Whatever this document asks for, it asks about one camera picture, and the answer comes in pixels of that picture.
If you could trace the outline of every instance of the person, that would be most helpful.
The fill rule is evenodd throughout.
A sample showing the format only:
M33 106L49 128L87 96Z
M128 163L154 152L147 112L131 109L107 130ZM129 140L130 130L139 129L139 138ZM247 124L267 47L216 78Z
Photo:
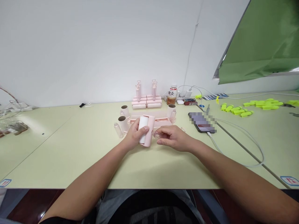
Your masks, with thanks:
M125 155L149 130L138 130L138 125L139 119L117 146L66 188L39 223L77 223L95 206L96 223L204 223L184 190L105 191ZM231 198L257 221L299 223L299 203L259 175L175 125L162 126L156 132L161 136L157 144L197 157Z

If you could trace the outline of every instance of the small box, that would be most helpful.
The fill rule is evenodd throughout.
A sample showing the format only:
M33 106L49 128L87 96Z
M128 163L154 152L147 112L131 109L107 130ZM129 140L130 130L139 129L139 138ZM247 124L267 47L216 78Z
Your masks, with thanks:
M196 101L196 99L184 99L184 102Z
M184 103L185 106L190 106L190 105L197 105L197 101L187 101Z

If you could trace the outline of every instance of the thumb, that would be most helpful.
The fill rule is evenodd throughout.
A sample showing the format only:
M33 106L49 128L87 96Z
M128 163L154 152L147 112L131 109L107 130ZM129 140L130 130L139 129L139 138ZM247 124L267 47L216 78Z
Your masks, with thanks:
M149 129L150 128L148 126L144 126L143 128L135 132L135 137L137 139L140 139L144 134L146 134L149 131Z
M173 140L170 140L170 139L168 139L168 138L160 138L160 139L157 141L157 144L158 144L158 145L166 145L166 146L173 147L173 146L174 146L174 141L173 141Z

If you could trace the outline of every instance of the smartphone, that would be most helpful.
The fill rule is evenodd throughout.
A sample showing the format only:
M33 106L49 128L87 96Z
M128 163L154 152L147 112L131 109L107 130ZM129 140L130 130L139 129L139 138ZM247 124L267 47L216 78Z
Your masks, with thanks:
M194 123L194 126L196 127L198 132L216 132L214 127L211 124L209 124L209 122L207 122L206 118L202 115L202 113L188 113L188 115L189 118L192 119L192 122Z

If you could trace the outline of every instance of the red wire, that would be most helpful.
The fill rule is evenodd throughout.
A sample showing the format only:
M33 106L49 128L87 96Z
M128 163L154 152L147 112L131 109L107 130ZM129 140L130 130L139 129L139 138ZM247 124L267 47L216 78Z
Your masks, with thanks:
M15 99L15 101L17 102L17 103L19 103L19 101L13 96L13 95L11 95L9 92L7 92L12 98L14 98Z

